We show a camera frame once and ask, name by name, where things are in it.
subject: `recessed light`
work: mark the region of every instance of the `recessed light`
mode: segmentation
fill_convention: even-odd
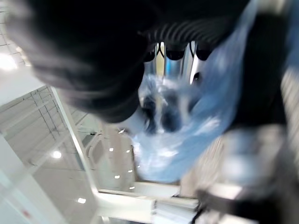
[[[86,199],[85,198],[78,198],[78,203],[80,203],[80,204],[85,204],[85,202],[86,202]]]
[[[10,55],[0,54],[0,69],[5,71],[11,71],[17,69],[17,64]]]
[[[120,130],[119,132],[118,132],[118,134],[122,134],[122,133],[124,133],[125,132],[125,129],[122,129],[122,130]]]
[[[52,157],[53,157],[54,159],[60,159],[60,158],[61,158],[61,152],[59,152],[59,151],[54,151],[54,152],[52,153]]]

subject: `plastic bag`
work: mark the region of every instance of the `plastic bag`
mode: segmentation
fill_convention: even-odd
[[[235,31],[209,56],[198,86],[145,76],[139,88],[143,107],[154,122],[152,134],[132,138],[139,174],[173,182],[231,124],[239,99],[246,39],[256,15],[252,0]]]

